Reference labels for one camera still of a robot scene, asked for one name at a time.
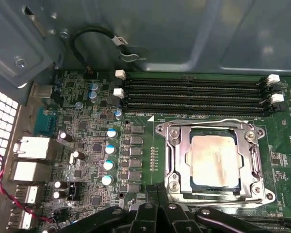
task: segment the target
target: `white slot latch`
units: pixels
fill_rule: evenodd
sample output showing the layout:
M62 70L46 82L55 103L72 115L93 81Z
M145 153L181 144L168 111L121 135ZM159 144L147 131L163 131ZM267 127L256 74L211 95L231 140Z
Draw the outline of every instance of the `white slot latch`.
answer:
M285 101L283 94L273 94L271 96L271 104Z
M272 83L277 83L280 81L280 77L278 74L270 74L268 77L267 77L267 85L270 85Z
M115 71L115 76L119 79L125 80L126 79L126 74L125 71L122 69L118 69Z
M113 90L113 95L122 99L124 98L124 90L122 88L115 88Z

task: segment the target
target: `cpu socket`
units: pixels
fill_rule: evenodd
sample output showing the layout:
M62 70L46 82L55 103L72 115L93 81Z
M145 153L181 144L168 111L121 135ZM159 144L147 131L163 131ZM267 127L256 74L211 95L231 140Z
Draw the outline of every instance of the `cpu socket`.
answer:
M264 187L258 140L248 121L174 120L157 125L165 137L165 186L172 202L256 208L275 194Z

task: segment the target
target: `label sticker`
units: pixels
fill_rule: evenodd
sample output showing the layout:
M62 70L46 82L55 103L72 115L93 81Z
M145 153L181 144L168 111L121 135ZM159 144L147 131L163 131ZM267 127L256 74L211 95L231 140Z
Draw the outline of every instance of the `label sticker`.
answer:
M112 39L113 43L115 43L116 46L119 45L127 45L128 42L123 37L115 37Z

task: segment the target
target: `electrolytic capacitor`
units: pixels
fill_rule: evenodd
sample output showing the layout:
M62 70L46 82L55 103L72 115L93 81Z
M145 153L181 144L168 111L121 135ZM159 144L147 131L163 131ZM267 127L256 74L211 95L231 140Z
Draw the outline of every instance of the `electrolytic capacitor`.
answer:
M106 160L103 164L103 168L106 169L107 171L110 171L114 169L115 164L111 160Z
M108 154L108 155L113 155L116 153L116 148L113 146L113 145L107 145L106 146L106 149L105 149L105 152Z
M106 175L102 177L101 182L103 185L111 185L114 181L114 178L112 176Z
M61 199L61 198L65 198L67 196L65 191L56 191L53 193L53 198L54 199Z
M62 132L59 137L62 139L62 140L65 140L67 142L72 142L73 141L73 137L65 132Z
M96 93L99 93L99 91L100 91L100 88L99 88L98 84L96 84L96 83L91 83L89 85L89 89L91 91L95 91Z
M47 230L42 231L42 233L56 233L57 229L55 227L50 227Z
M110 139L116 139L117 138L117 131L115 131L115 129L109 129L107 131L107 136Z
M115 115L115 118L116 118L117 120L122 119L122 117L123 117L122 110L120 110L120 109L116 110L116 111L114 112L114 115Z
M92 103L96 103L98 101L98 95L95 91L91 91L89 94L88 94L88 98L90 99L90 101Z
M79 151L73 152L72 156L76 159L85 159L85 154Z
M56 181L54 184L55 188L68 188L68 182L66 181Z

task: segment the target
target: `red and black wire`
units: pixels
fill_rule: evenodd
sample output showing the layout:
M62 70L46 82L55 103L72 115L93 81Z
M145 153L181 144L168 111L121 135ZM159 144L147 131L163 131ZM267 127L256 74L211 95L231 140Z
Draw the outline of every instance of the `red and black wire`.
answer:
M1 169L0 169L0 192L5 195L8 199L10 199L11 201L13 201L15 203L15 205L24 210L25 212L27 212L28 214L31 214L32 217L37 218L41 221L46 221L46 222L50 222L53 223L54 220L52 218L47 218L47 217L42 217L42 216L37 216L32 209L26 207L23 203L21 203L19 200L17 200L16 197L10 195L4 188L2 185L2 179L3 179L3 175L4 175L4 171L5 171L5 162L4 162L4 157L0 154L0 162L1 162Z

